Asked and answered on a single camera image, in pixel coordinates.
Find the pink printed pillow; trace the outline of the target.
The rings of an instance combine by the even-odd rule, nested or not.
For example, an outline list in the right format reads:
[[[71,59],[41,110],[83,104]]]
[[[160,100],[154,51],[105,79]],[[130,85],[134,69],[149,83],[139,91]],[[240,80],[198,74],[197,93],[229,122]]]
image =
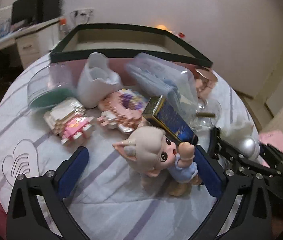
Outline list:
[[[274,146],[283,153],[283,133],[280,130],[260,133],[259,141],[264,145]]]

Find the rose gold candle jar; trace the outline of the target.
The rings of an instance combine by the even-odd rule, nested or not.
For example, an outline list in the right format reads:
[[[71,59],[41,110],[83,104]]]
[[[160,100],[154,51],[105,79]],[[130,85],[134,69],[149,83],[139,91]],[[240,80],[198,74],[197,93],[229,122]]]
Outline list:
[[[194,77],[197,96],[201,99],[206,99],[218,82],[217,76],[206,68],[196,68]]]

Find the pink purple block toy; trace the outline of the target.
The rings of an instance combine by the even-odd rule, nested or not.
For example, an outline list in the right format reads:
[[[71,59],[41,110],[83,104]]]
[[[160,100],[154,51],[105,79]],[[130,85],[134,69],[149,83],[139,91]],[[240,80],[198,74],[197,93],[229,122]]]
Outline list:
[[[106,96],[98,103],[101,116],[98,124],[103,128],[132,133],[140,124],[147,100],[131,89],[121,89]]]

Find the wall power outlet strip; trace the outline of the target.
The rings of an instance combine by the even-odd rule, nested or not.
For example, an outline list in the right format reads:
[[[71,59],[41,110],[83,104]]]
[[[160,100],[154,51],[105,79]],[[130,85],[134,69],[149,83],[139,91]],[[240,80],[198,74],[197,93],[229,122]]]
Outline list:
[[[69,13],[69,16],[74,18],[78,16],[92,17],[93,13],[94,13],[94,8],[75,9]]]

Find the white desk with drawers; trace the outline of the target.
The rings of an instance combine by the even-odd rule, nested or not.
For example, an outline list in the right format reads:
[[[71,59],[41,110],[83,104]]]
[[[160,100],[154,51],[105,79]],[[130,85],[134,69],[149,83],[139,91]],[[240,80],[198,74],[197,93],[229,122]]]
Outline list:
[[[32,25],[0,38],[0,51],[17,46],[24,69],[48,54],[60,41],[59,18]]]

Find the clear dome teal base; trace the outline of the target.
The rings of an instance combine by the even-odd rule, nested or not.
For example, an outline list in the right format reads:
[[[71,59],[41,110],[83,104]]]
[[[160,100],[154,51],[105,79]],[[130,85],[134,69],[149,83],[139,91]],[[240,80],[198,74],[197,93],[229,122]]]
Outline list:
[[[28,107],[49,108],[77,96],[73,75],[65,64],[50,64],[39,70],[27,86]]]

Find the white dragon ball figurine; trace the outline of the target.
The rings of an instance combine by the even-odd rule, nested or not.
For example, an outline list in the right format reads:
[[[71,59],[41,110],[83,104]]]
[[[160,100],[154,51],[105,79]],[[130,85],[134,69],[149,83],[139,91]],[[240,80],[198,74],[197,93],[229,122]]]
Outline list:
[[[239,115],[229,126],[221,129],[221,139],[238,149],[244,157],[256,161],[260,153],[259,141],[253,137],[254,124]]]

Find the blue gold card box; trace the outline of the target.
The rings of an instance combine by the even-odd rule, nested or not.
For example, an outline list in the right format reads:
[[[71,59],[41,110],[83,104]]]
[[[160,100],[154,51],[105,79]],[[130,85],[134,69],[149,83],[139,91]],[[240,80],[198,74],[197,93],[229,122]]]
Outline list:
[[[177,145],[188,142],[196,146],[198,143],[198,136],[162,95],[150,97],[142,117],[153,126],[165,130],[166,136]]]

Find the pink storage box black rim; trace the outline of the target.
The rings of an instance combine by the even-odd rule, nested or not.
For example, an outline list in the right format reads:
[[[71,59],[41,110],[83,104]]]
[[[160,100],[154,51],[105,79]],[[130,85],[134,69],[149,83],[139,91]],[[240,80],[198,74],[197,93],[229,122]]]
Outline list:
[[[211,68],[213,62],[173,33],[153,27],[120,23],[92,23],[75,27],[50,53],[51,63],[85,62],[92,53],[114,61],[113,70],[129,83],[121,64],[146,53],[190,68]]]

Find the clear plastic case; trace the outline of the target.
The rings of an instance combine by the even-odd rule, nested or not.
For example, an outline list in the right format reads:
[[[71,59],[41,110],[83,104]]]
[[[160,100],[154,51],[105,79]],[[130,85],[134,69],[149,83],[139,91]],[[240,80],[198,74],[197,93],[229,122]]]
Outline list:
[[[190,70],[158,57],[140,53],[126,64],[126,71],[150,96],[164,96],[188,123],[198,110],[195,78]]]

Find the red cap bottle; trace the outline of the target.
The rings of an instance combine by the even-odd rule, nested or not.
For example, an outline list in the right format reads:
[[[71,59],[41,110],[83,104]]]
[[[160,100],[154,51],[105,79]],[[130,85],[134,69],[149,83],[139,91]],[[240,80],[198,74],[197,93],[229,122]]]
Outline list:
[[[63,34],[67,35],[68,32],[69,32],[69,29],[68,29],[67,19],[66,18],[60,18],[59,26],[60,26],[60,31]]]

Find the black computer monitor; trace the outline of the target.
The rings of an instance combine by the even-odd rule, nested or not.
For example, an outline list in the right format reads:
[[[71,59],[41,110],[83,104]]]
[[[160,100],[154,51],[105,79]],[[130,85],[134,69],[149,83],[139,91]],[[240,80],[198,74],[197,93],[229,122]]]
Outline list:
[[[36,23],[37,0],[16,0],[13,3],[11,12],[11,24],[16,24],[23,20],[27,23]]]

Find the white egg-shaped cup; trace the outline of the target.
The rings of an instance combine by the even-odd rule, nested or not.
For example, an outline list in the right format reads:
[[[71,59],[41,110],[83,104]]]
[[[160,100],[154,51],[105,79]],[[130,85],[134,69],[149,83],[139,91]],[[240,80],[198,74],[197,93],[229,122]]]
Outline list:
[[[80,74],[77,95],[86,108],[97,107],[107,95],[121,90],[118,73],[109,68],[109,59],[101,53],[92,53]]]

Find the black computer tower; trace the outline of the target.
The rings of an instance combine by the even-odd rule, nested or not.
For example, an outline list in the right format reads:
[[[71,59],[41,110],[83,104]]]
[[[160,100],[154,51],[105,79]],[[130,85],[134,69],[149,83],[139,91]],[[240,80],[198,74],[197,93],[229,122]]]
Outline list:
[[[36,0],[36,22],[42,23],[60,17],[60,0]]]

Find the cat-eared girl figurine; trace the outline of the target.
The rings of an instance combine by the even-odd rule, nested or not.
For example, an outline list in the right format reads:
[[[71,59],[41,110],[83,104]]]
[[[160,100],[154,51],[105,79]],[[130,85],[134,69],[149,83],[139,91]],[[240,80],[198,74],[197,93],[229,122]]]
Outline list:
[[[113,148],[141,175],[141,185],[147,188],[162,170],[168,170],[174,179],[169,195],[180,197],[191,185],[201,185],[195,158],[195,146],[182,142],[176,145],[163,129],[140,126]]]

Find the orange octopus plush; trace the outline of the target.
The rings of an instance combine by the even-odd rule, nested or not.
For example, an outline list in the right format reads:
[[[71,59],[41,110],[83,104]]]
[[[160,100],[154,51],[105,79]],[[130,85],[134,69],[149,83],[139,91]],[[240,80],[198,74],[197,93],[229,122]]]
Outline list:
[[[162,25],[162,24],[157,25],[156,28],[160,29],[160,30],[165,30],[165,31],[168,31],[168,32],[172,33],[171,30],[169,30],[165,25]]]

